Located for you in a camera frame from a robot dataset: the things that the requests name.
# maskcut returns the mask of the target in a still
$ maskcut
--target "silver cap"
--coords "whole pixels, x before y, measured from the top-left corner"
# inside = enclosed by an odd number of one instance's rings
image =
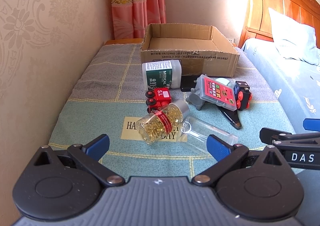
[[[174,105],[176,105],[176,106],[179,108],[179,110],[180,110],[181,113],[182,113],[182,118],[183,118],[183,120],[185,120],[186,117],[189,116],[189,114],[190,114],[190,109],[189,109],[188,104],[187,104],[184,100],[180,100],[180,99],[179,99],[179,100],[176,100],[176,101],[172,102],[171,104],[174,104]]]

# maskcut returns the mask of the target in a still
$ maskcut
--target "white pillow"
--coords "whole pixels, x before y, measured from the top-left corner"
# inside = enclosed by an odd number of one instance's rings
[[[320,64],[320,49],[316,47],[316,33],[311,26],[269,8],[272,37],[279,54],[312,65]]]

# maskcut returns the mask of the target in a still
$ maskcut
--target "electrical outlet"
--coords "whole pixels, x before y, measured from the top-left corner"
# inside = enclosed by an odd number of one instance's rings
[[[235,38],[227,37],[227,39],[229,40],[230,43],[234,43],[235,42]]]

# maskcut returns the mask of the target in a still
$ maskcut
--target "patterned wallpaper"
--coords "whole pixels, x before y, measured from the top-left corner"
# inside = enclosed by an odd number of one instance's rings
[[[109,0],[0,0],[0,225],[17,218],[13,184],[112,39],[110,8]]]

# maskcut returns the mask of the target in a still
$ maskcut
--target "glass jar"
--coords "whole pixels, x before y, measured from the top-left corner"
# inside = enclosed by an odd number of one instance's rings
[[[187,103],[176,100],[138,120],[136,128],[147,144],[153,144],[175,129],[189,114]]]

